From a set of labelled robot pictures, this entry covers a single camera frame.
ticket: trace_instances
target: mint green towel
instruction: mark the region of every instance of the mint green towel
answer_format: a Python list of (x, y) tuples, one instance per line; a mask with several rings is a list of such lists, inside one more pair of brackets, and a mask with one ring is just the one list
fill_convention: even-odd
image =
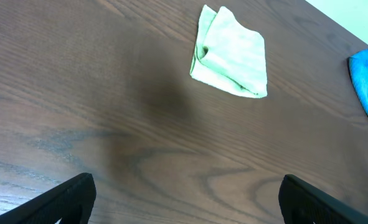
[(263, 37), (240, 25), (226, 7), (204, 6), (191, 67), (192, 78), (231, 94), (267, 95)]

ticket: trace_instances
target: tabletop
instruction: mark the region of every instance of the tabletop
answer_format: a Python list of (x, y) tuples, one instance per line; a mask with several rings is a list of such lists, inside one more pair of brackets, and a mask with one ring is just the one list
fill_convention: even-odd
[[(205, 4), (265, 39), (266, 98), (189, 75)], [(368, 215), (366, 48), (304, 0), (0, 0), (0, 214), (89, 172), (91, 223), (283, 223), (285, 174)]]

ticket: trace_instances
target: pale green wall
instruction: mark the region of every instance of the pale green wall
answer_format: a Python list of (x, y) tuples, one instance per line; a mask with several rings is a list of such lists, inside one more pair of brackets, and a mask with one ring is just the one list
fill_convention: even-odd
[(368, 44), (368, 0), (307, 0)]

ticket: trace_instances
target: wooden table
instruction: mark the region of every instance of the wooden table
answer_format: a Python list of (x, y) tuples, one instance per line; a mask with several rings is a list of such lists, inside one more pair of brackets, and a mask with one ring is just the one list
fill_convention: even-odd
[[(266, 98), (189, 76), (204, 4), (264, 37)], [(0, 214), (90, 172), (92, 223), (283, 223), (288, 173), (368, 215), (365, 48), (303, 0), (0, 0)]]

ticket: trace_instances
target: light green surface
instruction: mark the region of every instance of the light green surface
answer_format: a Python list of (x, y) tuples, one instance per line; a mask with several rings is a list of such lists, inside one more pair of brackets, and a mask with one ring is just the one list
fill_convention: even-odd
[(368, 0), (307, 0), (368, 44)]
[(267, 95), (263, 37), (240, 25), (231, 11), (204, 6), (199, 18), (192, 78), (237, 96)]

